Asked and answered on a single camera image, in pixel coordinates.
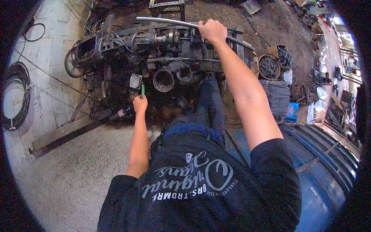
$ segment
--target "basket of metal scraps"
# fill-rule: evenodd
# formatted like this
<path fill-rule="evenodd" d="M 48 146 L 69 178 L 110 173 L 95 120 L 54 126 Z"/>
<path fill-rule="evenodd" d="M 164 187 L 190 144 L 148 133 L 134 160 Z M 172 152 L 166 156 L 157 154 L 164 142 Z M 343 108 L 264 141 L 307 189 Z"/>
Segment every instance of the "basket of metal scraps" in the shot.
<path fill-rule="evenodd" d="M 276 80 L 281 74 L 280 64 L 273 56 L 264 54 L 259 57 L 257 65 L 259 67 L 259 77 L 266 80 Z"/>

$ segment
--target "tiled floor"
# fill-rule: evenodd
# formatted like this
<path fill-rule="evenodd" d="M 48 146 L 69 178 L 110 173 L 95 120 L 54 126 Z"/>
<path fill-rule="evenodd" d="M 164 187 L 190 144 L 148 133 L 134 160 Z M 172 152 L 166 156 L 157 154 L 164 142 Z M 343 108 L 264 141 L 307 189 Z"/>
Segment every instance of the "tiled floor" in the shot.
<path fill-rule="evenodd" d="M 44 36 L 36 42 L 25 42 L 21 36 L 15 49 L 21 52 L 24 46 L 22 54 L 30 61 L 59 80 L 82 89 L 82 80 L 72 79 L 66 73 L 64 59 L 75 42 L 83 38 L 84 30 L 80 20 L 85 22 L 87 14 L 88 9 L 80 0 L 44 0 L 34 16 L 35 23 L 45 25 Z M 42 26 L 32 27 L 26 36 L 30 40 L 36 39 L 42 35 L 43 30 Z M 18 58 L 19 54 L 14 52 L 10 64 Z M 32 149 L 35 138 L 67 124 L 75 105 L 82 98 L 81 94 L 76 94 L 72 89 L 62 86 L 60 82 L 37 69 L 23 57 L 19 61 L 26 65 L 31 83 L 35 84 L 35 87 L 31 89 L 30 108 L 25 122 L 16 131 L 4 132 L 13 172 L 20 171 L 34 161 L 29 148 Z M 10 92 L 7 94 L 9 100 L 3 108 L 10 116 L 14 116 L 22 105 L 23 89 L 15 86 L 7 92 Z"/>

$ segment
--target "wicker basket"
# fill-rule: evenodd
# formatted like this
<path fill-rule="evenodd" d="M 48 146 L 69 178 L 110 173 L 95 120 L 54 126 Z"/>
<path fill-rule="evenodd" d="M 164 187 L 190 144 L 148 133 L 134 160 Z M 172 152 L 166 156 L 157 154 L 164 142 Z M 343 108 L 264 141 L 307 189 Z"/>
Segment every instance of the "wicker basket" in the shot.
<path fill-rule="evenodd" d="M 265 56 L 270 56 L 276 63 L 277 63 L 277 69 L 276 69 L 276 77 L 275 78 L 268 78 L 266 76 L 264 76 L 262 74 L 262 72 L 260 72 L 260 60 L 265 57 Z M 279 78 L 279 76 L 281 75 L 281 65 L 280 63 L 277 61 L 277 59 L 269 54 L 264 54 L 262 56 L 259 57 L 258 61 L 257 61 L 257 66 L 258 66 L 258 69 L 259 69 L 259 77 L 263 78 L 263 79 L 266 79 L 266 80 L 277 80 Z"/>

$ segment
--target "left arm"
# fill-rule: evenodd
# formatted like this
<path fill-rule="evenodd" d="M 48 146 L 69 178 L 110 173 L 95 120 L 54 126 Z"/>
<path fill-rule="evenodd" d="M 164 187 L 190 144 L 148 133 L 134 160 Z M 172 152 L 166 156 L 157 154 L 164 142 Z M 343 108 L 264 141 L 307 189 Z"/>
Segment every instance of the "left arm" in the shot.
<path fill-rule="evenodd" d="M 129 167 L 125 175 L 139 178 L 149 167 L 149 142 L 147 126 L 145 124 L 145 110 L 147 109 L 147 98 L 143 95 L 134 98 L 134 110 L 136 112 L 133 138 L 129 150 Z"/>

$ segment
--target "person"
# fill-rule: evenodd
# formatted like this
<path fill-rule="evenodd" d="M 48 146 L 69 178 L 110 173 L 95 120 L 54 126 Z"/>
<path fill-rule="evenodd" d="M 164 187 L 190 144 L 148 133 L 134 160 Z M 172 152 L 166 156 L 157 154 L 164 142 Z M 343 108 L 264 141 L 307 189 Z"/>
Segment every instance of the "person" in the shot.
<path fill-rule="evenodd" d="M 219 55 L 251 167 L 224 148 L 223 106 L 212 75 L 200 86 L 196 111 L 183 105 L 184 117 L 151 145 L 150 161 L 147 99 L 136 97 L 129 166 L 111 181 L 98 231 L 294 231 L 299 223 L 299 179 L 263 87 L 227 45 L 219 21 L 198 26 Z"/>

